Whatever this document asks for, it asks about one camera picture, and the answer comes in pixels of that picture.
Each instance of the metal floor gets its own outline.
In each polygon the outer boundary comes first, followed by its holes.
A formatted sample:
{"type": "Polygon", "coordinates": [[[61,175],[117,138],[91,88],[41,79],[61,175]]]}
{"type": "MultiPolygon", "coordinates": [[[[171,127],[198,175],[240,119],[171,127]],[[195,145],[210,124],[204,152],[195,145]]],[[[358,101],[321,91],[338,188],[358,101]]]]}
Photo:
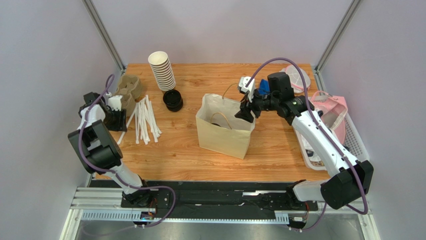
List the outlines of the metal floor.
{"type": "MultiPolygon", "coordinates": [[[[318,215],[310,214],[307,226],[318,215]]],[[[82,221],[90,234],[105,234],[131,226],[132,222],[82,221]]],[[[103,237],[78,232],[77,240],[364,240],[356,214],[326,214],[312,231],[297,233],[287,226],[267,224],[161,223],[152,228],[136,228],[103,237]]]]}

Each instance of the blue object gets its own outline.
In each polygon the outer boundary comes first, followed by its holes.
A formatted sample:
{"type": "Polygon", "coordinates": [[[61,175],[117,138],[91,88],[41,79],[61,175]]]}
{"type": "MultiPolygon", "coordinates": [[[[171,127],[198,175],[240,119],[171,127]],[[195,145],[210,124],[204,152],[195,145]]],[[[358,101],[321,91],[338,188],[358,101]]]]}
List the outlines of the blue object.
{"type": "Polygon", "coordinates": [[[269,92],[270,92],[270,90],[269,90],[268,81],[265,80],[265,79],[262,79],[262,81],[260,81],[260,85],[259,85],[259,93],[261,95],[264,95],[264,94],[268,94],[269,92]]]}

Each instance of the stack of black lids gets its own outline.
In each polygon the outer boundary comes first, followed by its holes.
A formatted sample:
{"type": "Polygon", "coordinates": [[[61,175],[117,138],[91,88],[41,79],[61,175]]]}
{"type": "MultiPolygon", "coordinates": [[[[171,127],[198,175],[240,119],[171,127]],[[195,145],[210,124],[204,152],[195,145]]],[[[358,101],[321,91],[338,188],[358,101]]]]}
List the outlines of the stack of black lids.
{"type": "Polygon", "coordinates": [[[182,99],[181,93],[174,89],[166,91],[162,100],[167,106],[167,109],[172,112],[177,112],[184,106],[184,100],[182,99]]]}

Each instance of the black cup lid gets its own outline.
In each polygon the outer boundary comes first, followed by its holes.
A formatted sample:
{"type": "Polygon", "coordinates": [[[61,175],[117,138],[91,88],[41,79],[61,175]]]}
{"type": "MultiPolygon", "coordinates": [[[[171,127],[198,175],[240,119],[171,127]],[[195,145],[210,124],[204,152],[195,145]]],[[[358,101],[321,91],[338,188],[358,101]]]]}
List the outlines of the black cup lid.
{"type": "Polygon", "coordinates": [[[176,108],[180,109],[183,106],[181,93],[174,89],[166,91],[162,100],[169,110],[176,108]]]}

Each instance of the pink plastic bag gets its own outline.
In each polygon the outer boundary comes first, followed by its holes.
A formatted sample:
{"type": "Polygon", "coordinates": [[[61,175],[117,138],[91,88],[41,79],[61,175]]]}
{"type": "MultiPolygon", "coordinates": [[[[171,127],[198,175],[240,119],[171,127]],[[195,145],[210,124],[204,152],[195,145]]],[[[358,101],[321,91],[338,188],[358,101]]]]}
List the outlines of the pink plastic bag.
{"type": "Polygon", "coordinates": [[[322,122],[333,132],[339,142],[343,144],[346,137],[345,115],[348,106],[342,96],[333,96],[325,91],[317,91],[310,98],[316,109],[323,112],[322,122]]]}

